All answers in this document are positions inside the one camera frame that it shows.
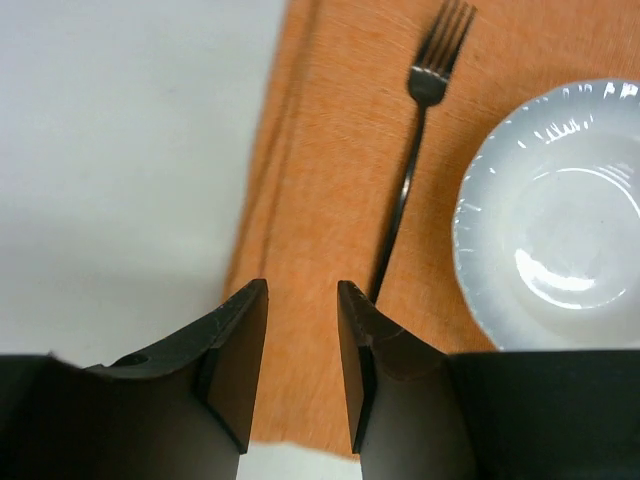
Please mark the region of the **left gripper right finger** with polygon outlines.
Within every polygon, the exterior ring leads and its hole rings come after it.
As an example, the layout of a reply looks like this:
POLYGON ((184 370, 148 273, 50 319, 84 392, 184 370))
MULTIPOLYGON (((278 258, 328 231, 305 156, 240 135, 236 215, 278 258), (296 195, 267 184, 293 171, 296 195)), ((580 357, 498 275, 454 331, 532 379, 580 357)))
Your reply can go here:
POLYGON ((445 354, 337 285, 350 443, 366 479, 635 479, 635 350, 445 354))

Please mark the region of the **orange cloth napkin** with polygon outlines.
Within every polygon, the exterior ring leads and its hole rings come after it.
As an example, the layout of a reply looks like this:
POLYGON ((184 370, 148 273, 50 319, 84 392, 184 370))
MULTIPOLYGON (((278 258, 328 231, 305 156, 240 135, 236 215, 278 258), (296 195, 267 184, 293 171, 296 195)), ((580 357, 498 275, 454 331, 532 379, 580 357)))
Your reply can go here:
MULTIPOLYGON (((639 76, 635 1, 480 1, 429 112, 380 310, 448 352, 486 350, 456 284, 451 218, 474 152, 520 104, 568 82, 639 76)), ((408 69, 436 1, 293 1, 253 149, 225 290, 269 288, 252 438, 351 446, 337 284, 366 288, 415 122, 408 69)))

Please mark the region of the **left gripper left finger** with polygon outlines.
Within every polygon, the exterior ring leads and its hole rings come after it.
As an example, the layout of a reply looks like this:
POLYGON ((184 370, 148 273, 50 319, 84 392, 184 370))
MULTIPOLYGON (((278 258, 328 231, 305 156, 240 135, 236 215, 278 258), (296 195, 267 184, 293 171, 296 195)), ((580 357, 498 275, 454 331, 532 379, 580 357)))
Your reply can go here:
POLYGON ((233 479, 249 445, 268 287, 115 363, 1 359, 5 479, 233 479))

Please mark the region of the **black fork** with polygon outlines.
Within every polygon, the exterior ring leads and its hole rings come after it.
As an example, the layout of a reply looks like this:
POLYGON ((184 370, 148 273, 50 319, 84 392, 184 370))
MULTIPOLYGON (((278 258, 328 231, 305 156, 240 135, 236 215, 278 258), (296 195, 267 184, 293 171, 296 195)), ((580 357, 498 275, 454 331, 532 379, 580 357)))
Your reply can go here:
POLYGON ((406 160, 401 167, 399 184, 392 196, 389 218, 369 285, 368 298, 373 303, 379 298, 408 201, 427 111, 439 105, 445 97, 457 58, 476 12, 476 7, 466 1, 443 2, 410 65, 407 89, 409 96, 416 103, 416 122, 406 160))

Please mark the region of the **white ceramic bowl plate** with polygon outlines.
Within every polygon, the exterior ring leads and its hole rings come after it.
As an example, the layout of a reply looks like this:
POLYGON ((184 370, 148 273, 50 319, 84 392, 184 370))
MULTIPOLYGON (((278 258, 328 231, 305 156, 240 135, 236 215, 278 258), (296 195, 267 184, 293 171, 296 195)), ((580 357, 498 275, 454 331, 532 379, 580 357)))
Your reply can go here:
POLYGON ((452 250, 496 348, 637 348, 638 83, 578 81, 513 110, 462 178, 452 250))

